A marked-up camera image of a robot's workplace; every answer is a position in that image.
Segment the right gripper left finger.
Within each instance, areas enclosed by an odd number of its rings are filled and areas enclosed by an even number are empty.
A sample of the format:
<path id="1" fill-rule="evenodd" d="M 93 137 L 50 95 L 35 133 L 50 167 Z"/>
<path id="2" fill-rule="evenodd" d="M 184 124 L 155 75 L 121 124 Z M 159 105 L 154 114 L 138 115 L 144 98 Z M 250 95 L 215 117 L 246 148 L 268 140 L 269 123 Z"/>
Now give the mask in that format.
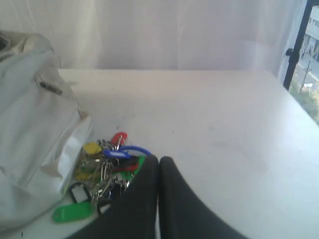
<path id="1" fill-rule="evenodd" d="M 148 155 L 125 192 L 102 215 L 70 239 L 154 239 L 159 161 Z"/>

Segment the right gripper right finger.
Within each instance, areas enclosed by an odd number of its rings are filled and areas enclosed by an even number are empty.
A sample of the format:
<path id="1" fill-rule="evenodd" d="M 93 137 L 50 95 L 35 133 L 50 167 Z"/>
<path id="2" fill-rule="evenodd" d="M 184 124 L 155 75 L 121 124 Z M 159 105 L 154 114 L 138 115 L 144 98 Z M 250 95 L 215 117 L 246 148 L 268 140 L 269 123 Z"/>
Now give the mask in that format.
<path id="1" fill-rule="evenodd" d="M 197 197 L 168 156 L 159 162 L 159 230 L 162 239 L 245 238 Z"/>

